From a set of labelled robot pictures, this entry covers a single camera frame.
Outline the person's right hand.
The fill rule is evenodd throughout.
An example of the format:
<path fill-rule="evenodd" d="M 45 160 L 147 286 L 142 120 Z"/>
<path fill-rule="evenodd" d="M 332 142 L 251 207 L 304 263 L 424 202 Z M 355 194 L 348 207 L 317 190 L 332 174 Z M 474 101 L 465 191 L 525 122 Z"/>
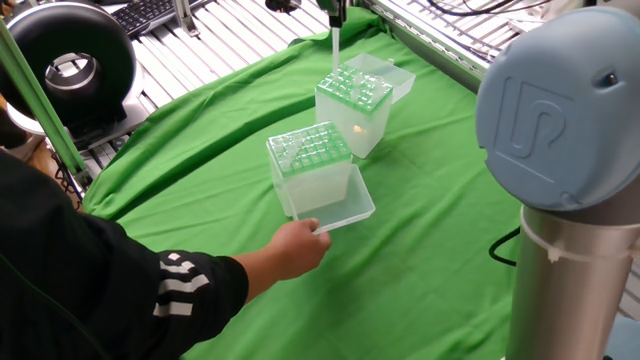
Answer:
<path fill-rule="evenodd" d="M 319 225 L 316 218 L 297 220 L 274 233 L 266 249 L 280 280 L 300 277 L 320 265 L 332 242 L 328 233 L 315 234 Z"/>

